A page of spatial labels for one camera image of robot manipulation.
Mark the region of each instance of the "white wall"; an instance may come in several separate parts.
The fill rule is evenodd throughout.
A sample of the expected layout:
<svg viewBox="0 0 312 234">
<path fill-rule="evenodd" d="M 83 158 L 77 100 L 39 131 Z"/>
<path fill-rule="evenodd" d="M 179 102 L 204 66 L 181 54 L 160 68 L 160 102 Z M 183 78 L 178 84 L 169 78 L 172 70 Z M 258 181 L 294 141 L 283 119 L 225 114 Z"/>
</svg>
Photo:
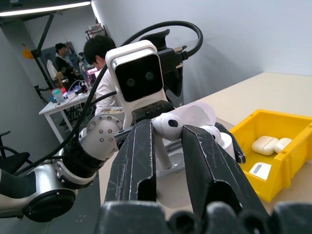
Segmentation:
<svg viewBox="0 0 312 234">
<path fill-rule="evenodd" d="M 6 24 L 1 27 L 7 40 L 10 42 L 12 49 L 16 52 L 17 58 L 21 63 L 26 76 L 25 79 L 29 79 L 33 86 L 39 85 L 40 88 L 47 88 L 48 85 L 41 73 L 36 61 L 34 59 L 25 58 L 22 52 L 25 49 L 25 44 L 28 46 L 28 50 L 32 51 L 35 49 L 34 43 L 30 38 L 24 23 L 22 21 Z M 42 92 L 42 96 L 49 100 L 51 97 L 51 92 Z"/>
<path fill-rule="evenodd" d="M 96 23 L 91 6 L 83 6 L 55 14 L 42 50 L 54 47 L 56 43 L 71 41 L 76 53 L 83 51 L 88 26 Z M 49 16 L 25 21 L 26 29 L 37 47 Z"/>
<path fill-rule="evenodd" d="M 29 152 L 35 161 L 58 146 L 50 125 L 39 111 L 43 108 L 18 57 L 0 29 L 0 132 L 4 145 Z"/>
<path fill-rule="evenodd" d="M 117 45 L 161 21 L 201 28 L 203 46 L 184 66 L 186 103 L 262 71 L 312 75 L 310 0 L 93 0 L 93 6 Z M 195 38 L 173 27 L 167 45 L 190 48 Z"/>
</svg>

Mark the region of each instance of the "ceiling light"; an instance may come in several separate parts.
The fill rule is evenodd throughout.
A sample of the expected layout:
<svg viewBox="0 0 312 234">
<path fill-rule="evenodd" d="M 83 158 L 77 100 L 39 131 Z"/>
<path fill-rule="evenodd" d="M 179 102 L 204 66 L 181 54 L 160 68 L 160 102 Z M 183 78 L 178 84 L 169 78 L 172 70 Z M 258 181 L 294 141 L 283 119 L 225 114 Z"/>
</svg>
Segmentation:
<svg viewBox="0 0 312 234">
<path fill-rule="evenodd" d="M 85 2 L 80 2 L 80 3 L 62 5 L 62 6 L 51 6 L 51 7 L 28 9 L 28 10 L 1 12 L 0 17 L 17 16 L 17 15 L 39 13 L 39 12 L 46 12 L 46 11 L 58 11 L 58 10 L 63 10 L 63 9 L 68 9 L 68 8 L 79 7 L 79 6 L 87 6 L 89 4 L 90 4 L 89 1 L 85 1 Z"/>
</svg>

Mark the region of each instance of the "white charging case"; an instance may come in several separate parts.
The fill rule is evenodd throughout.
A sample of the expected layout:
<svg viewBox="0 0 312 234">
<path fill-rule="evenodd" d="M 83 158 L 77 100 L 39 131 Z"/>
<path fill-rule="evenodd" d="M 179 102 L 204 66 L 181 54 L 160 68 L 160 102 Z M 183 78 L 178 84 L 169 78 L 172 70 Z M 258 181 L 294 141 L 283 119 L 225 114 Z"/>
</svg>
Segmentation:
<svg viewBox="0 0 312 234">
<path fill-rule="evenodd" d="M 271 155 L 274 153 L 275 144 L 278 139 L 272 136 L 261 136 L 252 144 L 252 149 L 262 155 Z"/>
<path fill-rule="evenodd" d="M 277 153 L 282 152 L 282 150 L 291 142 L 292 140 L 289 138 L 280 139 L 274 146 L 274 150 Z"/>
</svg>

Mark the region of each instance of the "person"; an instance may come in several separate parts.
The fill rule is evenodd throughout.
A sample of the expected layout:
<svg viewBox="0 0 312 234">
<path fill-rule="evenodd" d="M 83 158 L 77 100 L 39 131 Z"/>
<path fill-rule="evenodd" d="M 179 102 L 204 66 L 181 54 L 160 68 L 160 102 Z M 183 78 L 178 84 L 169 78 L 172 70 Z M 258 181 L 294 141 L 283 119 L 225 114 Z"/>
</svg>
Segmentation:
<svg viewBox="0 0 312 234">
<path fill-rule="evenodd" d="M 94 65 L 97 70 L 101 70 L 106 62 L 105 56 L 109 50 L 115 49 L 114 41 L 107 37 L 97 35 L 94 38 L 89 39 L 83 49 L 84 58 L 87 60 L 89 64 Z M 112 77 L 108 70 L 103 75 L 102 80 L 100 81 L 97 91 L 96 91 L 96 98 L 100 96 L 115 91 L 115 86 L 112 80 Z M 95 115 L 97 115 L 102 110 L 113 107 L 113 106 L 121 106 L 121 102 L 117 95 L 112 95 L 102 101 L 97 103 L 97 109 Z"/>
<path fill-rule="evenodd" d="M 66 56 L 66 45 L 63 43 L 58 43 L 55 45 L 55 49 L 55 64 L 57 66 L 57 70 L 59 72 L 62 72 L 64 76 L 70 80 L 70 82 L 74 82 L 75 80 L 80 79 L 78 76 L 75 75 L 76 70 L 73 67 L 73 63 Z"/>
</svg>

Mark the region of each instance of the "white desk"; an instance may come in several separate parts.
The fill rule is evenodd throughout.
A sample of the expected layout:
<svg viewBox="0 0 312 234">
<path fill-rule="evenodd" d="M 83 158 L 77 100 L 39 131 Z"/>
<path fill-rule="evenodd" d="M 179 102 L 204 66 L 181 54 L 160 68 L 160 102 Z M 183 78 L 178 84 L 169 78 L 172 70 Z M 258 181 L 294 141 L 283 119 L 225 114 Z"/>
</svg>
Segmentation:
<svg viewBox="0 0 312 234">
<path fill-rule="evenodd" d="M 45 118 L 47 119 L 47 121 L 49 122 L 54 134 L 57 136 L 58 140 L 62 143 L 63 142 L 63 138 L 60 135 L 57 127 L 55 126 L 55 123 L 53 122 L 53 120 L 51 119 L 52 114 L 60 112 L 69 128 L 69 130 L 71 131 L 73 128 L 68 120 L 68 118 L 66 117 L 66 114 L 64 113 L 64 110 L 67 108 L 70 108 L 72 106 L 76 106 L 79 105 L 80 103 L 84 103 L 89 96 L 90 91 L 88 91 L 86 94 L 83 94 L 81 96 L 76 96 L 71 100 L 66 100 L 64 102 L 64 104 L 62 103 L 61 105 L 57 105 L 57 103 L 53 103 L 53 102 L 49 102 L 40 112 L 39 115 L 44 114 Z"/>
<path fill-rule="evenodd" d="M 311 90 L 312 77 L 262 73 L 200 101 L 211 105 L 221 119 L 217 121 L 231 128 L 256 109 L 311 116 Z M 101 203 L 105 199 L 114 158 L 106 162 L 99 172 Z M 283 189 L 270 203 L 262 201 L 267 211 L 270 212 L 279 201 L 312 202 L 312 180 L 307 178 L 312 178 L 312 164 L 309 163 L 294 176 L 290 188 Z M 192 211 L 185 171 L 158 179 L 157 194 L 166 218 L 178 210 Z"/>
</svg>

